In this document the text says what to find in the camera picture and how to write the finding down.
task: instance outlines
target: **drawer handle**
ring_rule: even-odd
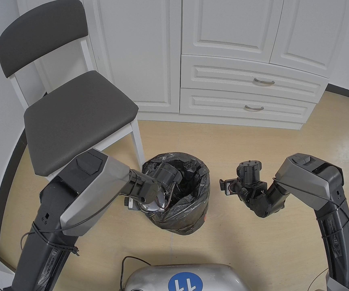
[[[257,78],[254,78],[254,81],[259,83],[259,84],[265,84],[265,85],[273,85],[275,84],[274,81],[271,81],[271,82],[268,82],[268,81],[261,81],[261,80],[258,80]]]
[[[245,109],[249,109],[249,110],[255,110],[255,111],[260,111],[260,110],[264,110],[264,107],[260,107],[260,108],[251,108],[248,105],[245,105]]]

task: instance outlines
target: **black trash bag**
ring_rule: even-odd
[[[210,192],[209,169],[198,158],[181,152],[159,154],[143,164],[142,172],[152,176],[156,168],[166,162],[182,174],[172,199],[164,212],[146,216],[158,227],[179,235],[189,235],[205,221]]]

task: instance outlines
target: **wooden floor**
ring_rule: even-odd
[[[216,124],[139,121],[145,155],[181,151],[203,160],[210,169],[211,197],[207,219],[189,236],[153,225],[144,214],[129,211],[119,196],[71,255],[55,290],[119,290],[121,260],[126,255],[152,264],[223,263],[244,278],[253,291],[307,290],[327,268],[314,212],[290,196],[286,207],[265,219],[255,216],[236,196],[220,191],[219,179],[236,176],[238,163],[262,162],[261,179],[271,178],[285,158],[308,153],[342,167],[349,204],[349,98],[325,92],[300,131]],[[105,152],[137,168],[130,136]],[[0,257],[13,267],[19,240],[30,229],[45,178],[33,173],[26,150],[10,191],[3,219]],[[128,260],[125,277],[143,264]],[[325,288],[325,273],[311,290]]]

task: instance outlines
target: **blue circle logo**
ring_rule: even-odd
[[[203,282],[199,276],[189,272],[175,274],[168,284],[169,291],[202,291]]]

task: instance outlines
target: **chair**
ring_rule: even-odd
[[[0,63],[25,109],[27,145],[34,171],[51,180],[76,155],[100,151],[131,133],[140,168],[145,162],[136,115],[138,106],[93,68],[88,27],[79,0],[42,4],[0,36]],[[80,39],[88,72],[28,106],[15,72],[37,58]]]

